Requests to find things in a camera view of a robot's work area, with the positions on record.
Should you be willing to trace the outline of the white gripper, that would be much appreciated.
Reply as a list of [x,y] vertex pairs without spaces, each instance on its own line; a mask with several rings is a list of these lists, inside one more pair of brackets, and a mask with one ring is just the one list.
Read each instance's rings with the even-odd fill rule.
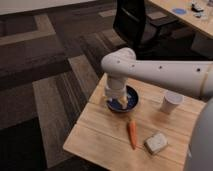
[[120,101],[122,108],[128,104],[126,79],[123,77],[108,77],[105,86],[106,103],[112,103],[114,99]]

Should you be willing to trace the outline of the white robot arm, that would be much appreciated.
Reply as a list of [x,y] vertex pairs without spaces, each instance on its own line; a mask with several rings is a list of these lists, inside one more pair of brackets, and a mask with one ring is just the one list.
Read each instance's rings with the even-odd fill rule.
[[213,61],[137,60],[131,48],[105,55],[105,95],[123,106],[126,80],[143,81],[206,103],[195,123],[183,171],[213,171]]

